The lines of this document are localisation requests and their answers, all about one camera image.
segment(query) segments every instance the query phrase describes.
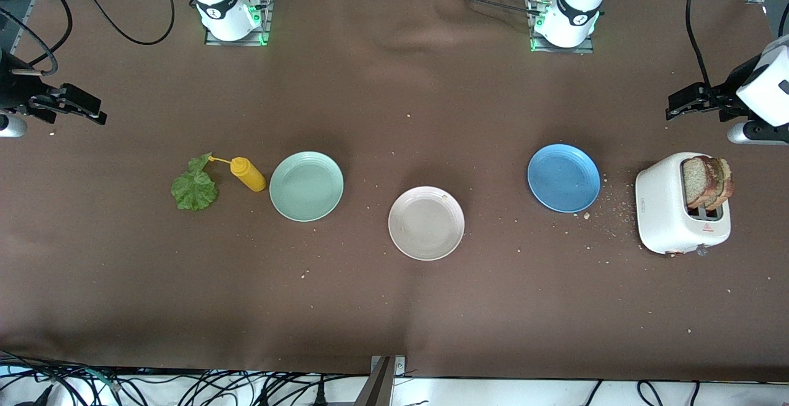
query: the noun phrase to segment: white toaster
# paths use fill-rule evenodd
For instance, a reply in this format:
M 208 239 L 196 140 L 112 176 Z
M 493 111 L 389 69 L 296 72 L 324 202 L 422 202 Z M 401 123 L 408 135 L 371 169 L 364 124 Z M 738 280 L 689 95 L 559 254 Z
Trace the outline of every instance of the white toaster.
M 636 218 L 642 243 L 658 254 L 706 253 L 732 233 L 729 201 L 707 213 L 685 204 L 682 162 L 702 153 L 675 153 L 636 177 Z

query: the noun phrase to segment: plate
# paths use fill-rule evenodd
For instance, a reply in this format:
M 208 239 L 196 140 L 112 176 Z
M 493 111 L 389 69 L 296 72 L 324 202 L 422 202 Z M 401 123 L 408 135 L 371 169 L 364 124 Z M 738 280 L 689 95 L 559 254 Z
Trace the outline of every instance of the plate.
M 463 239 L 465 219 L 457 200 L 437 187 L 414 187 L 389 211 L 389 235 L 400 252 L 432 261 L 449 255 Z
M 269 193 L 276 210 L 293 221 L 326 217 L 343 197 L 343 172 L 329 156 L 301 152 L 288 156 L 271 175 Z
M 534 196 L 556 212 L 580 212 L 600 193 L 600 173 L 580 148 L 552 144 L 538 150 L 526 172 Z

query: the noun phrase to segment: bread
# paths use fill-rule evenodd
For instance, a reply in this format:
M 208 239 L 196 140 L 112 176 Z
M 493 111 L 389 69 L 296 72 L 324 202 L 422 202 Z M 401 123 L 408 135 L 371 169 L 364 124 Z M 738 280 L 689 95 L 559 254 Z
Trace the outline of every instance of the bread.
M 710 198 L 710 200 L 704 204 L 704 208 L 707 212 L 712 212 L 720 207 L 721 204 L 724 204 L 724 201 L 735 192 L 735 183 L 732 180 L 732 170 L 729 168 L 728 162 L 722 158 L 716 158 L 714 161 L 717 162 L 716 170 L 719 172 L 716 176 L 718 185 L 715 198 Z
M 685 204 L 688 209 L 698 209 L 718 190 L 715 164 L 709 156 L 694 156 L 682 162 L 682 178 L 685 184 Z

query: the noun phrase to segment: brown table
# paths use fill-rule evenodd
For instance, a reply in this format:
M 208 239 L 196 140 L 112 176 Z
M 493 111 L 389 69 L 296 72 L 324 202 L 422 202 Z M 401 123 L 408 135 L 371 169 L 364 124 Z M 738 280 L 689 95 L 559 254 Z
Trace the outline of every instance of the brown table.
M 700 77 L 684 0 L 606 0 L 584 56 L 532 53 L 522 16 L 464 0 L 278 0 L 271 45 L 242 49 L 203 46 L 188 0 L 154 47 L 68 1 L 50 81 L 101 97 L 109 120 L 60 116 L 54 136 L 31 120 L 2 142 L 3 348 L 115 366 L 364 372 L 398 353 L 415 375 L 789 379 L 787 151 L 734 145 L 715 115 L 665 122 L 667 96 Z M 169 18 L 166 0 L 102 2 L 136 38 Z M 694 10 L 715 81 L 771 40 L 759 6 Z M 62 16 L 39 0 L 30 25 L 55 41 Z M 525 187 L 530 156 L 560 141 L 607 180 L 589 220 Z M 205 211 L 170 196 L 201 153 L 270 176 L 300 150 L 343 168 L 324 220 L 288 221 L 221 164 Z M 705 258 L 651 254 L 632 182 L 688 150 L 732 163 L 732 237 Z M 465 211 L 438 262 L 406 258 L 386 229 L 422 184 Z

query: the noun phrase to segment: yellow bottle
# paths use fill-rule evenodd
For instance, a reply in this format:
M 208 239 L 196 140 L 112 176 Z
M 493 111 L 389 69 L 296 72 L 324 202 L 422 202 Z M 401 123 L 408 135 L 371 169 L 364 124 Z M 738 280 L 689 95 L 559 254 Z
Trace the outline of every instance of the yellow bottle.
M 237 176 L 237 178 L 239 178 L 243 184 L 246 184 L 246 187 L 249 187 L 253 192 L 260 192 L 260 190 L 266 188 L 266 179 L 248 159 L 241 156 L 233 158 L 233 161 L 214 158 L 213 156 L 209 156 L 208 159 L 230 164 L 231 173 Z

